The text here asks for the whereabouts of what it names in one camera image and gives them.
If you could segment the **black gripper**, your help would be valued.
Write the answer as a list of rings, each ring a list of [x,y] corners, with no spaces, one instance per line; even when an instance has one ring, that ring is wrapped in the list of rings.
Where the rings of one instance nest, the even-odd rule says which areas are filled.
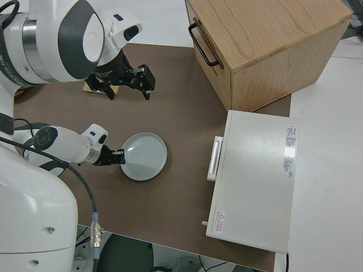
[[[85,79],[92,90],[100,91],[102,84],[110,100],[115,99],[116,86],[128,86],[140,90],[146,100],[150,100],[155,89],[155,78],[145,64],[132,68],[123,50],[110,62],[97,66]]]
[[[124,150],[119,149],[117,151],[111,150],[108,146],[103,145],[100,151],[100,155],[95,162],[95,166],[113,165],[113,164],[125,164]]]

